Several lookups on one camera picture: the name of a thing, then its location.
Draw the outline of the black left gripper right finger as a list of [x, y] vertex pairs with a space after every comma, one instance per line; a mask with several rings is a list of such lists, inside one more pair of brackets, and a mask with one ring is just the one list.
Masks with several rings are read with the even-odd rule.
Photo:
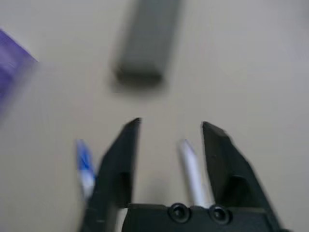
[[214, 204], [212, 232], [284, 232], [249, 162], [221, 128], [202, 123], [206, 166]]

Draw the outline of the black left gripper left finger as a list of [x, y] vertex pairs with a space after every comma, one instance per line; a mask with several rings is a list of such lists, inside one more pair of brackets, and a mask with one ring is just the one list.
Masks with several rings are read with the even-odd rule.
[[83, 232], [113, 232], [118, 211], [131, 203], [140, 123], [140, 118], [126, 123], [103, 156], [84, 211]]

